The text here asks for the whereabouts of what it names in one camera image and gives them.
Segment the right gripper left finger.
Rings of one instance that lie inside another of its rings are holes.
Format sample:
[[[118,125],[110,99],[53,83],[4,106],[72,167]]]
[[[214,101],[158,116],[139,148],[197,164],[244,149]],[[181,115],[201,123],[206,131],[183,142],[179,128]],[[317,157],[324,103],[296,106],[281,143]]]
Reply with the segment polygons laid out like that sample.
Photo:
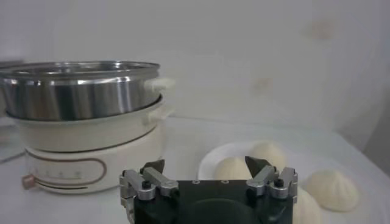
[[[134,208],[134,200],[152,201],[159,193],[173,197],[179,191],[179,182],[163,175],[165,160],[147,162],[139,172],[123,170],[119,176],[120,204],[129,213]]]

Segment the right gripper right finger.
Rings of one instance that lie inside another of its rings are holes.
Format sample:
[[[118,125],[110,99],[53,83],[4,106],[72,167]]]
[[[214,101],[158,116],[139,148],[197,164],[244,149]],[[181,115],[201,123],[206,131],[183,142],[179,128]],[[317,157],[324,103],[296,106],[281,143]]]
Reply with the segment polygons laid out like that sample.
[[[285,167],[281,172],[266,159],[245,156],[245,163],[252,176],[246,185],[255,192],[257,197],[264,194],[278,200],[292,198],[297,203],[298,173],[291,167]]]

